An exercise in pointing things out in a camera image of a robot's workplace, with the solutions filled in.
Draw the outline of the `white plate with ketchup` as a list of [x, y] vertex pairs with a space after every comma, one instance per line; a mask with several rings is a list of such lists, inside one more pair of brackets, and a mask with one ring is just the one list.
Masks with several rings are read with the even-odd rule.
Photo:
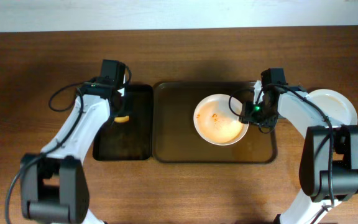
[[356, 125], [358, 117], [353, 104], [342, 94], [328, 89], [314, 90], [309, 93], [314, 104], [330, 118], [345, 125]]

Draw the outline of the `white plate front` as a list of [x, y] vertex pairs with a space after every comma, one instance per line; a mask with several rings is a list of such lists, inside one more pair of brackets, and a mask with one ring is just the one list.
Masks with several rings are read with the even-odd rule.
[[228, 146], [240, 141], [249, 125], [241, 123], [237, 114], [242, 103], [229, 95], [214, 94], [202, 99], [193, 113], [197, 133], [207, 142], [217, 146]]

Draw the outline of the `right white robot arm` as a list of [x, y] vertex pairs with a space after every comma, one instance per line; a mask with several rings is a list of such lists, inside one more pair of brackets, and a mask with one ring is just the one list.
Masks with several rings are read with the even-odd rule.
[[333, 208], [358, 194], [358, 125], [344, 123], [319, 106], [301, 86], [290, 86], [281, 68], [261, 73], [254, 100], [242, 105], [239, 121], [261, 133], [287, 119], [304, 137], [301, 189], [274, 223], [318, 223]]

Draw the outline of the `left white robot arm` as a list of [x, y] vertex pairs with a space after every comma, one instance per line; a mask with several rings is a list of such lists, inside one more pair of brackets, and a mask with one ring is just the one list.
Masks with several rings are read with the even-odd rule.
[[38, 223], [101, 223], [90, 210], [83, 163], [99, 130], [124, 110], [130, 68], [103, 60], [101, 73], [72, 84], [71, 111], [55, 137], [38, 154], [25, 154], [15, 179], [24, 218]]

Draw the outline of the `orange green sponge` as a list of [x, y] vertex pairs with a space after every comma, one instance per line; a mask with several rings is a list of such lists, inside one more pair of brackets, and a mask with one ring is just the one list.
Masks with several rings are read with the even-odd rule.
[[114, 118], [115, 123], [126, 123], [130, 120], [129, 115], [127, 116], [118, 116]]

